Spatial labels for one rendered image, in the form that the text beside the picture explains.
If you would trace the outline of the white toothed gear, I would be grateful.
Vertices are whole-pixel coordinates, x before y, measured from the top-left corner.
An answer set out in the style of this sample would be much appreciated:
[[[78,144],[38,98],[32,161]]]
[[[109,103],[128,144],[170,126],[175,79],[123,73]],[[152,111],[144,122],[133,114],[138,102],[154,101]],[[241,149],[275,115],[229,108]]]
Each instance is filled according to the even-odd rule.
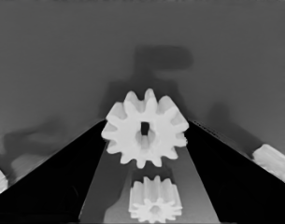
[[[121,164],[135,160],[143,169],[149,161],[162,167],[162,157],[176,160],[175,147],[187,146],[188,121],[169,96],[157,100],[153,89],[146,90],[143,100],[129,91],[111,107],[106,120],[101,135],[109,142],[107,153],[120,153]]]
[[[144,176],[130,188],[128,212],[131,218],[149,224],[176,220],[182,215],[182,203],[178,187],[169,178],[162,180],[158,175],[153,179]]]

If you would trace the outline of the small white T-shaped piece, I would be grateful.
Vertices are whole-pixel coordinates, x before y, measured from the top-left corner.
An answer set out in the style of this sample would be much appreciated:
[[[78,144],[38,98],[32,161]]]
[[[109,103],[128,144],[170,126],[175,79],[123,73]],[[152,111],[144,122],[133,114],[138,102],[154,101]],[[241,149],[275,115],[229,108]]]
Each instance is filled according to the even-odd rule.
[[[253,154],[253,161],[285,183],[285,155],[268,144],[262,144]]]

